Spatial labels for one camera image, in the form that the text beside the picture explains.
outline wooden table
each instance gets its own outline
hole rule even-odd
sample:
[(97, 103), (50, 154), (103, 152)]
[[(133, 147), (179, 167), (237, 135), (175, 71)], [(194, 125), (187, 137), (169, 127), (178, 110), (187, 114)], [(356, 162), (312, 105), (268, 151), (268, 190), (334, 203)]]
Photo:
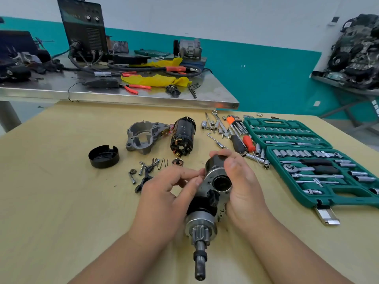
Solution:
[[(61, 101), (0, 138), (0, 282), (60, 284), (73, 278), (130, 227), (140, 196), (127, 171), (139, 169), (139, 161), (150, 163), (153, 157), (169, 158), (169, 162), (174, 158), (169, 138), (158, 140), (148, 155), (127, 152), (126, 130), (141, 120), (174, 123), (180, 117), (192, 117), (198, 124), (194, 150), (183, 159), (186, 167), (199, 169), (209, 151), (218, 148), (207, 138), (208, 131), (199, 128), (204, 112)], [(379, 176), (379, 153), (325, 121), (315, 116), (274, 115), (303, 122)], [(232, 147), (227, 139), (221, 142)], [(120, 162), (99, 170), (91, 167), (88, 153), (103, 144), (120, 149)], [(247, 162), (275, 217), (353, 282), (377, 283), (378, 209), (335, 207), (341, 225), (325, 227), (313, 210), (294, 199), (273, 168), (264, 170), (252, 160)], [(193, 251), (191, 241), (179, 235), (162, 253), (146, 283), (197, 283)], [(227, 218), (207, 252), (204, 283), (271, 283)]]

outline stainless steel table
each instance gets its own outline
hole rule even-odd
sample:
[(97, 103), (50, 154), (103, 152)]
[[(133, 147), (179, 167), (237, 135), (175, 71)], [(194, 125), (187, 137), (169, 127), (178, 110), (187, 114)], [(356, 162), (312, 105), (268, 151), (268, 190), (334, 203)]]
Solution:
[[(74, 67), (67, 55), (61, 56), (60, 60), (66, 67)], [(194, 83), (200, 84), (200, 87), (196, 89), (197, 99), (193, 98), (186, 87), (178, 87), (181, 94), (179, 97), (173, 98), (166, 93), (163, 87), (153, 87), (151, 90), (138, 89), (139, 94), (133, 95), (123, 88), (94, 89), (78, 83), (91, 78), (93, 76), (85, 72), (47, 72), (45, 75), (32, 73), (29, 82), (0, 84), (0, 103), (2, 103), (0, 104), (2, 108), (0, 124), (5, 131), (9, 131), (20, 124), (17, 115), (8, 102), (8, 100), (15, 100), (15, 98), (23, 101), (30, 99), (68, 100), (69, 95), (73, 101), (100, 103), (215, 109), (238, 109), (239, 107), (239, 101), (209, 71), (205, 71), (198, 77), (190, 78)]]
[[(376, 129), (372, 128), (373, 125), (379, 123), (379, 105), (376, 100), (377, 97), (379, 97), (379, 90), (360, 90), (360, 89), (354, 89), (354, 88), (348, 88), (344, 87), (339, 84), (338, 81), (334, 81), (328, 78), (320, 77), (320, 76), (311, 76), (312, 79), (323, 82), (325, 84), (331, 85), (333, 87), (333, 92), (334, 95), (336, 96), (338, 102), (340, 103), (341, 107), (338, 109), (331, 110), (330, 112), (327, 112), (323, 115), (320, 115), (321, 119), (324, 119), (330, 115), (335, 114), (336, 112), (344, 111), (348, 118), (351, 120), (353, 123), (354, 127), (353, 129), (348, 130), (346, 133), (351, 134), (356, 131), (359, 131), (361, 129), (367, 129), (368, 131), (379, 135), (379, 131)], [(347, 102), (346, 100), (346, 95), (350, 95), (354, 97), (354, 101)], [(359, 104), (369, 101), (372, 104), (372, 108), (374, 109), (374, 112), (377, 116), (377, 120), (370, 122), (370, 123), (365, 123), (363, 124), (362, 122), (358, 121), (352, 112), (349, 110), (351, 107)]]

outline spring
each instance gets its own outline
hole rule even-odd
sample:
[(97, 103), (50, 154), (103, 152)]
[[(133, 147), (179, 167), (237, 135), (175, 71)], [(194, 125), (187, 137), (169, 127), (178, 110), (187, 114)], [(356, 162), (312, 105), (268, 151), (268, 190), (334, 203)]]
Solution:
[(154, 169), (154, 167), (157, 167), (158, 170), (161, 170), (162, 166), (164, 164), (164, 167), (168, 166), (168, 158), (167, 158), (167, 161), (165, 159), (163, 159), (162, 161), (160, 159), (157, 159), (157, 158), (154, 158), (153, 157), (153, 160), (151, 162), (151, 167), (152, 169)]

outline teal wall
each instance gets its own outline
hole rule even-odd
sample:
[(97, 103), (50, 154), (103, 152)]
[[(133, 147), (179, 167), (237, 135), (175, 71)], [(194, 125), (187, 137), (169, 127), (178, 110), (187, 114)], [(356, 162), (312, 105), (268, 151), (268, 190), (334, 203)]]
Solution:
[[(68, 48), (62, 23), (4, 17), (0, 29), (30, 31), (51, 54)], [(129, 49), (172, 51), (173, 40), (182, 36), (106, 28), (113, 40), (124, 40)], [(339, 107), (328, 85), (309, 78), (320, 52), (201, 39), (203, 55), (221, 83), (239, 100), (239, 110), (283, 114), (320, 115)], [(315, 107), (315, 101), (321, 101)], [(375, 119), (369, 104), (357, 106), (362, 121)], [(332, 119), (345, 119), (344, 113)]]

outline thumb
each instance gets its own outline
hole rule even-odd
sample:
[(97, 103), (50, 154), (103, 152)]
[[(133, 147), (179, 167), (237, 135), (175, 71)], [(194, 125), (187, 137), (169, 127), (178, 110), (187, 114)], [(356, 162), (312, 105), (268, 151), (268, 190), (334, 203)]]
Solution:
[(194, 177), (188, 181), (178, 197), (174, 200), (175, 205), (180, 207), (180, 209), (187, 211), (192, 199), (195, 197), (197, 188), (202, 182), (203, 178), (201, 176)]
[(242, 166), (232, 157), (228, 157), (224, 162), (226, 174), (233, 184), (234, 190), (243, 189), (247, 186), (248, 180)]

